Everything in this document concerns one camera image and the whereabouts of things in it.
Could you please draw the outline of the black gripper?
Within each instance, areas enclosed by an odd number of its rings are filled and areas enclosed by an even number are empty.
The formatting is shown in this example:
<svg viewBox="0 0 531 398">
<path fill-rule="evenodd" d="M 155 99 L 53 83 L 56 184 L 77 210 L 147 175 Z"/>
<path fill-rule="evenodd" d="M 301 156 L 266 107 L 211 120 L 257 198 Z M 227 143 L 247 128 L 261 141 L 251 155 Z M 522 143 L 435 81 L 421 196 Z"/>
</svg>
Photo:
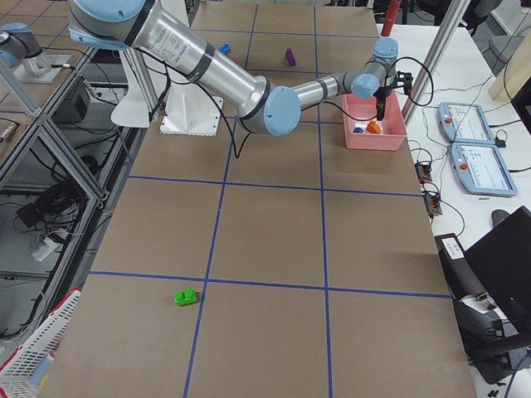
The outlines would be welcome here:
<svg viewBox="0 0 531 398">
<path fill-rule="evenodd" d="M 395 71 L 386 77 L 383 85 L 375 93 L 377 121 L 382 121 L 385 117 L 386 98 L 397 89 L 402 90 L 403 94 L 409 96 L 412 92 L 413 76 L 409 72 Z"/>
</svg>

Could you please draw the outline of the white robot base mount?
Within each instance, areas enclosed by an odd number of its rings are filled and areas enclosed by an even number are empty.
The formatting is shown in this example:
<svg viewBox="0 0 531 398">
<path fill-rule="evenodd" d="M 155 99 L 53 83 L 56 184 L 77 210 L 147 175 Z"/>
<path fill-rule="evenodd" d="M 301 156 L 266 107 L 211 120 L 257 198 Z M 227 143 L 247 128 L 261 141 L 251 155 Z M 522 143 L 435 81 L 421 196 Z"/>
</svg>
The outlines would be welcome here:
<svg viewBox="0 0 531 398">
<path fill-rule="evenodd" d="M 128 90 L 111 114 L 123 127 L 147 128 L 159 122 L 165 135 L 214 137 L 223 99 L 210 99 L 197 85 L 135 50 L 119 54 Z"/>
</svg>

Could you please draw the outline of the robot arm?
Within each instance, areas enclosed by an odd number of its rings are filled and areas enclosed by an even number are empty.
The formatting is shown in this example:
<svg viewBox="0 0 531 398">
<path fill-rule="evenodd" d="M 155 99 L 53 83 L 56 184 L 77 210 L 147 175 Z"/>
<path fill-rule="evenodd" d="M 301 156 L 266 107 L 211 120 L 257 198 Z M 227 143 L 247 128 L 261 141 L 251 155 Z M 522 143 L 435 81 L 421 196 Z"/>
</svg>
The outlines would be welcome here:
<svg viewBox="0 0 531 398">
<path fill-rule="evenodd" d="M 9 68 L 19 66 L 43 52 L 30 27 L 23 22 L 1 26 L 1 61 Z"/>
<path fill-rule="evenodd" d="M 396 88 L 409 94 L 412 75 L 396 70 L 397 41 L 382 37 L 361 70 L 327 75 L 289 88 L 253 76 L 223 55 L 159 1 L 71 1 L 71 39 L 87 46 L 122 51 L 145 48 L 187 81 L 204 85 L 232 104 L 251 133 L 285 135 L 302 111 L 339 95 L 376 99 L 383 119 L 387 97 Z"/>
</svg>

